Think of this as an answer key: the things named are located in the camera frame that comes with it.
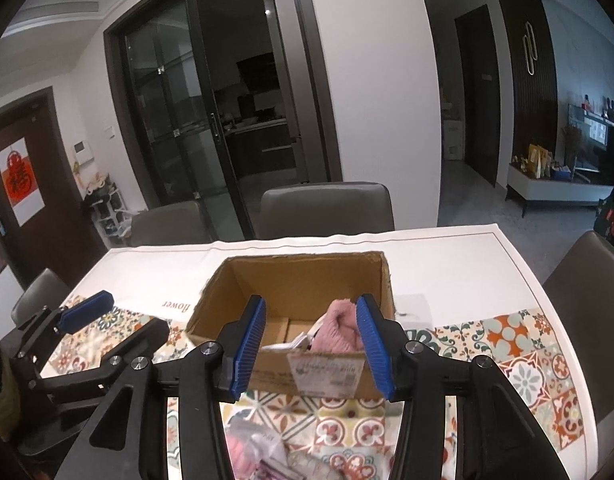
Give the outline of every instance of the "ribbed blue pad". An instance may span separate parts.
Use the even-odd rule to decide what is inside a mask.
[[[391,399],[395,386],[391,375],[391,358],[387,354],[366,301],[361,296],[356,304],[356,322],[364,345],[373,382],[385,399]]]
[[[249,320],[247,332],[242,338],[242,343],[236,358],[233,362],[233,382],[231,383],[231,394],[237,399],[240,394],[247,391],[251,372],[254,370],[256,356],[260,349],[260,342],[263,338],[264,327],[266,325],[266,305],[261,298],[256,307],[256,312]]]
[[[62,334],[75,334],[89,323],[104,316],[114,307],[114,297],[110,292],[101,290],[85,301],[66,310],[58,322],[58,330]]]

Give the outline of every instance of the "silver bolt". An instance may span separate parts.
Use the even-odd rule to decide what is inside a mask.
[[[149,364],[149,360],[146,357],[140,356],[140,357],[136,357],[133,361],[132,361],[132,368],[134,370],[142,370],[143,368],[145,368],[147,365]]]
[[[420,354],[424,350],[424,345],[420,341],[409,341],[405,345],[405,349],[410,354]]]
[[[474,357],[474,360],[480,368],[491,368],[494,365],[491,357],[486,355],[477,355]]]
[[[215,341],[207,341],[200,345],[200,352],[205,355],[215,354],[220,349],[220,345]]]

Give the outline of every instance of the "white poster on door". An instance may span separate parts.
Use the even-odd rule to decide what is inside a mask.
[[[0,175],[18,225],[44,207],[24,137],[0,152]]]

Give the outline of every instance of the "gray leather chair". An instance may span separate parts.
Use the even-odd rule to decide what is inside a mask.
[[[54,310],[67,299],[70,291],[55,272],[45,269],[20,296],[11,311],[11,319],[19,326],[33,314],[40,312],[45,305]]]
[[[132,219],[132,247],[208,244],[212,238],[194,200],[150,209]]]
[[[276,187],[260,203],[263,240],[393,231],[389,191],[371,182]]]
[[[580,361],[599,424],[614,410],[614,248],[596,232],[586,232],[543,288]],[[601,449],[600,455],[607,459],[593,478],[613,479],[614,449]]]

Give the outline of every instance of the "patterned tablecloth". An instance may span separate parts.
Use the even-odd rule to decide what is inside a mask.
[[[82,298],[75,298],[71,304]],[[43,376],[68,374],[98,366],[100,357],[151,319],[114,310],[62,340]],[[154,362],[184,356],[193,345],[184,324],[170,322],[167,343]],[[434,330],[407,331],[443,356],[471,360],[491,356],[532,410],[549,441],[560,451],[583,435],[578,397],[567,362],[541,309],[523,310],[491,319],[463,322]],[[236,404],[223,404],[222,419],[243,417],[274,428],[288,450],[305,450],[349,480],[386,480],[398,439],[402,403],[383,400],[338,400],[247,392]],[[443,478],[454,478],[456,402],[447,398]],[[180,469],[178,400],[167,409],[167,456]]]

